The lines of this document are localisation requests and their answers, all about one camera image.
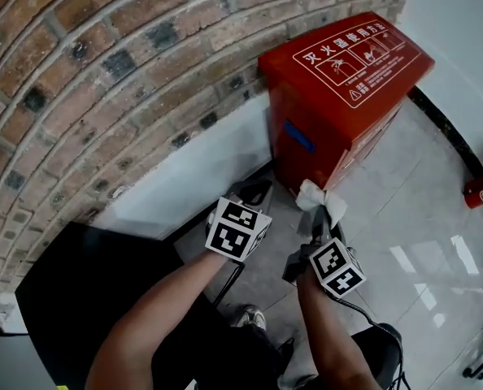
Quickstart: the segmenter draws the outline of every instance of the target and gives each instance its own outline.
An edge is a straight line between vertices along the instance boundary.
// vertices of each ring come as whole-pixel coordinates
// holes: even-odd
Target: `person's left arm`
[[[86,380],[87,390],[151,390],[151,359],[227,258],[206,250],[146,292],[111,329]]]

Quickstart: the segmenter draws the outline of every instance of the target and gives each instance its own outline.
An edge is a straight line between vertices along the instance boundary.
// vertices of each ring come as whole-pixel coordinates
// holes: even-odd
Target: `brick wall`
[[[68,221],[263,91],[260,54],[404,1],[0,0],[0,293]]]

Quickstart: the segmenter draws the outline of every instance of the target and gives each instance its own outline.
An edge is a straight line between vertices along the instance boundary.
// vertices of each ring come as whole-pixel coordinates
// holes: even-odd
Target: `instruction label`
[[[351,108],[357,108],[419,57],[419,50],[376,20],[293,55]]]

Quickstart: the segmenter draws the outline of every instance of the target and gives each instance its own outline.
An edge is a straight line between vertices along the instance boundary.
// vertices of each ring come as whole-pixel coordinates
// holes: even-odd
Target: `white cube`
[[[265,237],[272,218],[221,197],[206,247],[243,262]]]
[[[366,281],[357,259],[337,239],[319,247],[310,256],[321,285],[335,297],[343,297]]]

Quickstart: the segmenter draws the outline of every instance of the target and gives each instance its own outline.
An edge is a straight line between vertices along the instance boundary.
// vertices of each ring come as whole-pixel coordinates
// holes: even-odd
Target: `white cloth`
[[[336,193],[323,191],[311,180],[305,179],[299,188],[296,205],[304,211],[310,211],[319,205],[325,206],[332,220],[330,229],[333,229],[346,212],[348,205]]]

